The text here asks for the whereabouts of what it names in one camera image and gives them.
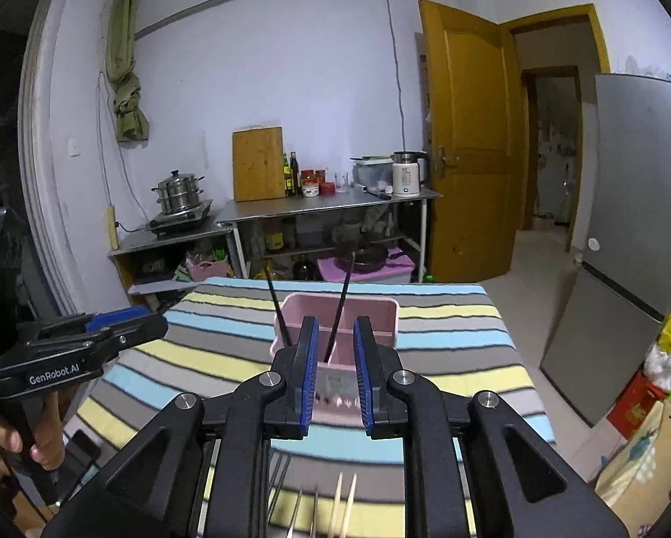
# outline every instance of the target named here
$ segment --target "cutting board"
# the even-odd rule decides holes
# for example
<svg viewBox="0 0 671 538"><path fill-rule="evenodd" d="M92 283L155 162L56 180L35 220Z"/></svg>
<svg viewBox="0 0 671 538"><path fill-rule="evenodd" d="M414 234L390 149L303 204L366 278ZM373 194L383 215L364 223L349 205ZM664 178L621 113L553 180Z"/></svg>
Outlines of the cutting board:
<svg viewBox="0 0 671 538"><path fill-rule="evenodd" d="M234 131L234 200L284 198L283 129Z"/></svg>

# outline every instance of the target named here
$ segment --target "refrigerator door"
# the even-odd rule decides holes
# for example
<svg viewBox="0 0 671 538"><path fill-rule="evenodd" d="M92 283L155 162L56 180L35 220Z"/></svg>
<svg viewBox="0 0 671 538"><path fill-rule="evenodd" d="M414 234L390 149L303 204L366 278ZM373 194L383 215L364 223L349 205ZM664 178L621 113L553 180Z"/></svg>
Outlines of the refrigerator door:
<svg viewBox="0 0 671 538"><path fill-rule="evenodd" d="M584 261L664 315L671 305L671 83L624 74L595 81L600 154Z"/></svg>
<svg viewBox="0 0 671 538"><path fill-rule="evenodd" d="M581 268L540 368L594 426L637 372L659 329L656 320Z"/></svg>

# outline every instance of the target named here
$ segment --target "screw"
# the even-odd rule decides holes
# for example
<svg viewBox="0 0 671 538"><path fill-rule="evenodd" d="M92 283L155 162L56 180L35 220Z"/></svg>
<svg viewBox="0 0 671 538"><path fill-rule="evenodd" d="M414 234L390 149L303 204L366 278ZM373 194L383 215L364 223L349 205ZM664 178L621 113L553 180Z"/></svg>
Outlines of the screw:
<svg viewBox="0 0 671 538"><path fill-rule="evenodd" d="M500 397L490 390L484 390L478 395L478 402L485 408L494 409L500 403Z"/></svg>
<svg viewBox="0 0 671 538"><path fill-rule="evenodd" d="M269 370L268 372L264 372L258 377L258 382L268 387L275 386L281 382L281 375L278 372Z"/></svg>
<svg viewBox="0 0 671 538"><path fill-rule="evenodd" d="M182 392L176 397L176 406L182 410L190 409L196 404L196 397L190 392Z"/></svg>
<svg viewBox="0 0 671 538"><path fill-rule="evenodd" d="M403 384L405 386L415 382L415 374L410 372L410 370L398 370L397 372L393 372L393 379L398 384Z"/></svg>

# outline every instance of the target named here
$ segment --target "tablecloth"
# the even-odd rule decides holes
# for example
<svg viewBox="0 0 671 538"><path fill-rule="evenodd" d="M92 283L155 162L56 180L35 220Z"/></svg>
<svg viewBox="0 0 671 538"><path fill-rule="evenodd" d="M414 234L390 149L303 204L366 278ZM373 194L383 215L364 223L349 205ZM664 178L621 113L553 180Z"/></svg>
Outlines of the tablecloth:
<svg viewBox="0 0 671 538"><path fill-rule="evenodd" d="M294 291L341 289L338 284L321 282L276 282L275 287L280 301ZM458 395L497 391L542 438L554 442L545 408L520 354L480 285L351 283L349 292L398 301L396 349L404 368ZM123 353L65 426L67 437L82 429L101 447L101 465L179 392L222 395L269 368L274 306L265 281L213 278L190 292L166 318L169 329L164 339ZM302 489L296 529L308 531L313 491L318 486L318 526L325 533L338 473L344 474L341 509L351 477L357 473L349 536L405 535L400 440L373 441L362 428L314 422L304 440L274 440L272 450L275 457L280 452L292 456L274 525L290 523ZM460 459L459 448L456 450ZM469 501L467 508L474 533Z"/></svg>

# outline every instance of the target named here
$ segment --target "pink storage box lid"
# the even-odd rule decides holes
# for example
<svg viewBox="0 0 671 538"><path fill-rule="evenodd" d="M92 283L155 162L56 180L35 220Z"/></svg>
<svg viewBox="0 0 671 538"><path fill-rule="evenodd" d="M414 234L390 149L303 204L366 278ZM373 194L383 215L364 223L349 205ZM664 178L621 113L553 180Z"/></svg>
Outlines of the pink storage box lid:
<svg viewBox="0 0 671 538"><path fill-rule="evenodd" d="M401 249L395 247L388 249L388 255L395 255L395 253L402 252ZM331 283L342 283L345 281L345 271L341 271L336 266L336 258L330 256L326 259L318 259L318 269L324 281ZM400 256L398 259L387 261L385 267L374 273L355 273L351 275L353 282L372 282L377 279L385 279L388 277L397 277L402 274L412 273L415 268L415 263L410 260L407 255Z"/></svg>

